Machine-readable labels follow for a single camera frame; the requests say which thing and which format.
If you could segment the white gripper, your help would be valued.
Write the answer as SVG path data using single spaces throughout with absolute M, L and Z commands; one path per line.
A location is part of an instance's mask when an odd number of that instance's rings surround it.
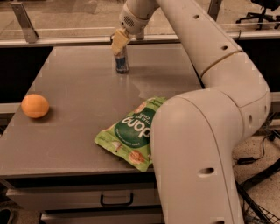
M 140 2 L 126 2 L 119 16 L 122 28 L 117 29 L 112 38 L 114 55 L 119 54 L 130 42 L 131 35 L 141 33 L 150 19 L 148 8 Z

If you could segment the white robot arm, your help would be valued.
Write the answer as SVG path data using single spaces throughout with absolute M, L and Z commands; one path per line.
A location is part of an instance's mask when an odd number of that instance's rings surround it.
M 248 55 L 195 0 L 126 0 L 119 52 L 162 10 L 204 87 L 156 112 L 150 147 L 165 224 L 244 224 L 232 150 L 270 112 L 270 89 Z

